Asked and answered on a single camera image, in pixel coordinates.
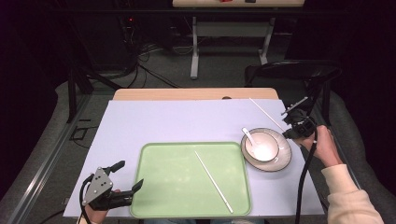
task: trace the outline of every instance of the table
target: table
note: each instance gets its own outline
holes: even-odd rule
[[[246,3],[245,0],[220,2],[220,0],[174,0],[173,7],[302,7],[304,0],[257,0]],[[198,78],[198,36],[250,36],[264,37],[259,57],[262,64],[268,63],[267,52],[274,31],[275,18],[269,21],[198,21],[192,18],[192,61],[191,79]]]
[[[126,160],[125,167],[111,174],[114,189],[128,190],[134,183],[139,151],[152,142],[240,142],[242,125],[248,129],[275,124],[247,98],[265,107],[280,121],[285,110],[273,89],[156,89],[119,90],[109,102],[92,142],[80,177],[64,212],[80,214],[78,192],[82,181],[98,166]],[[304,158],[292,141],[292,159],[285,169],[267,173],[246,163],[251,193],[247,217],[289,217],[295,213],[297,187]],[[318,195],[308,174],[304,182],[302,215],[323,215]],[[112,209],[109,217],[133,218],[128,207]]]

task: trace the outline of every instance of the green tray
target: green tray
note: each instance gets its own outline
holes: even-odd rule
[[[232,217],[250,211],[245,160],[239,144],[234,142],[147,144],[140,154],[135,181],[143,178],[143,187],[131,205],[131,213],[137,218]]]

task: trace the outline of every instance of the white sleeve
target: white sleeve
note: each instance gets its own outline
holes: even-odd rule
[[[370,202],[365,190],[358,189],[345,164],[322,170],[329,186],[328,222],[333,223],[384,223]]]

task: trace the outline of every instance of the table leg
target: table leg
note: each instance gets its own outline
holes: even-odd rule
[[[268,52],[268,47],[270,46],[272,33],[274,31],[274,25],[275,25],[275,18],[271,18],[268,24],[268,29],[267,29],[267,34],[265,36],[264,44],[262,45],[262,49],[259,49],[260,61],[262,62],[262,64],[268,63],[267,52]]]
[[[191,79],[198,78],[198,36],[197,36],[197,19],[192,17],[192,62],[191,62]]]

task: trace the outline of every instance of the person's arm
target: person's arm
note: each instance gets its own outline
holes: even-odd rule
[[[314,136],[296,140],[310,149]],[[384,223],[370,202],[366,191],[358,189],[341,161],[332,133],[326,126],[318,126],[318,144],[314,154],[325,165],[322,170],[329,186],[329,223]]]
[[[85,206],[85,212],[87,213],[88,218],[90,219],[91,224],[101,224],[106,216],[107,211],[94,211],[88,204]],[[83,216],[78,220],[77,224],[87,224],[87,220]]]

